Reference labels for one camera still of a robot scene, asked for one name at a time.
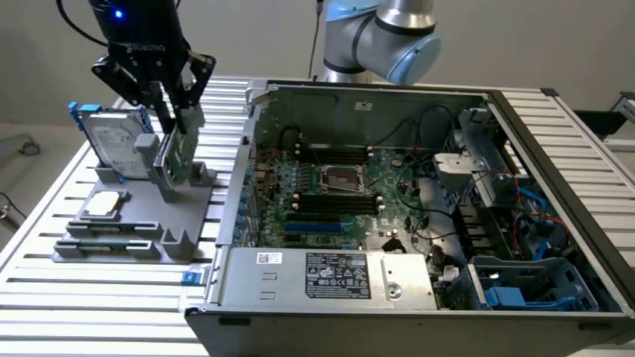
white wall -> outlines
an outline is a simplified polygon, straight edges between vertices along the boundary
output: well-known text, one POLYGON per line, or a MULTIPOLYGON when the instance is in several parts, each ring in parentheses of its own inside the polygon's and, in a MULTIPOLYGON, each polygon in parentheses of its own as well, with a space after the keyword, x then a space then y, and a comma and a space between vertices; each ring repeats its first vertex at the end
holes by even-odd
MULTIPOLYGON (((66 3, 100 36, 87 0, 66 3)), ((314 4, 183 0, 186 37, 218 57, 218 74, 303 77, 314 4)), ((115 99, 88 71, 103 49, 68 29, 54 0, 4 0, 0 9, 0 122, 71 123, 70 100, 115 99)), ((549 86, 574 107, 597 109, 635 90, 634 0, 437 0, 435 14, 443 54, 425 82, 549 86)))

circuit board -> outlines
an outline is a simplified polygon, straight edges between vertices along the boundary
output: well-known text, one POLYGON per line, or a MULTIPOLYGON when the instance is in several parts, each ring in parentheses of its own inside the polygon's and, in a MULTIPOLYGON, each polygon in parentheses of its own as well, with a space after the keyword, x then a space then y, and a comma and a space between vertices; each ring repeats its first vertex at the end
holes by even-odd
POLYGON ((363 165, 302 163, 287 152, 265 157, 257 170, 262 207, 258 246, 377 251, 395 237, 413 249, 411 229, 421 213, 406 207, 401 198, 419 208, 421 199, 403 188, 414 174, 399 154, 382 152, 363 165), (322 197, 326 202, 343 196, 381 199, 382 209, 375 214, 299 214, 294 204, 299 195, 322 197))

warning label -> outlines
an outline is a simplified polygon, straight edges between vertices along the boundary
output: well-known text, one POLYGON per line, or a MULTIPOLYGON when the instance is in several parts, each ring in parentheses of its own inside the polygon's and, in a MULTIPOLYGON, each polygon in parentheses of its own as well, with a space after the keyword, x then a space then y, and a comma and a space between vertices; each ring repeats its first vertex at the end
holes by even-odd
POLYGON ((307 253, 311 299, 370 299, 366 254, 307 253))

